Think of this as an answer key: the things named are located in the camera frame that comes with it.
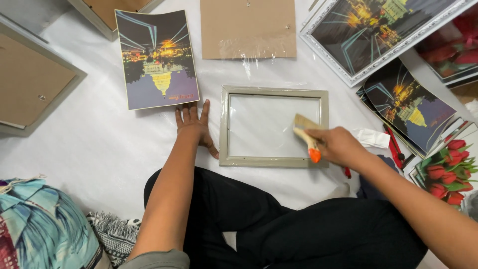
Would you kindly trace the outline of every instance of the paintbrush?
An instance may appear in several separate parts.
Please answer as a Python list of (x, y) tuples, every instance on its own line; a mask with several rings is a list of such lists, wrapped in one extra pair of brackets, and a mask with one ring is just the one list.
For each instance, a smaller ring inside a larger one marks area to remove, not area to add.
[(322, 129), (320, 125), (307, 119), (301, 114), (296, 114), (294, 118), (294, 133), (307, 143), (307, 151), (313, 163), (320, 161), (320, 150), (317, 148), (317, 140), (304, 132), (306, 129)]

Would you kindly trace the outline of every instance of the black and white fabric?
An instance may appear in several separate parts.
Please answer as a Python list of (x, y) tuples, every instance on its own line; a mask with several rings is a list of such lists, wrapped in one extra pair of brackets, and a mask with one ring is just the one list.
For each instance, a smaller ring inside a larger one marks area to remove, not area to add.
[(119, 267), (126, 261), (136, 243), (141, 220), (122, 220), (115, 215), (98, 212), (88, 213), (87, 220), (113, 268)]

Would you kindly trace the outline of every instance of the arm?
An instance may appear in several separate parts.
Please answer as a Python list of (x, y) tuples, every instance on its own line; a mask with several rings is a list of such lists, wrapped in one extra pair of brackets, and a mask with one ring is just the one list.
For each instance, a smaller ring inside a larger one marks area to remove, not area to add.
[(449, 268), (478, 266), (478, 223), (405, 180), (369, 153), (347, 130), (307, 130), (321, 140), (322, 156), (364, 176), (400, 211), (423, 242)]
[(173, 149), (151, 191), (144, 211), (138, 239), (128, 259), (150, 251), (183, 250), (187, 217), (193, 193), (194, 162), (198, 145), (206, 146), (217, 158), (207, 127), (209, 100), (206, 100), (201, 119), (197, 104), (176, 109), (178, 136)]

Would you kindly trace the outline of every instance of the blue patterned fabric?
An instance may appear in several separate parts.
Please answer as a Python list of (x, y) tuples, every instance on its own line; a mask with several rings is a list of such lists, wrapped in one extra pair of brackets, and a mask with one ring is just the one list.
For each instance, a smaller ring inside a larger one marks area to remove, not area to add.
[(0, 181), (0, 268), (92, 269), (102, 250), (68, 195), (43, 179)]

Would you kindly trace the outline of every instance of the person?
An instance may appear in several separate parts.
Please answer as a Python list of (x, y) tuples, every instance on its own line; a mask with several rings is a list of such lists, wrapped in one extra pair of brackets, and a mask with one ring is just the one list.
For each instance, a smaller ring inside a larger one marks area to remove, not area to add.
[(346, 129), (307, 130), (322, 157), (364, 176), (389, 201), (335, 198), (302, 210), (253, 186), (195, 168), (218, 151), (206, 100), (176, 109), (177, 140), (145, 187), (136, 245), (120, 269), (415, 268), (428, 248), (449, 268), (478, 267), (478, 224), (410, 183)]

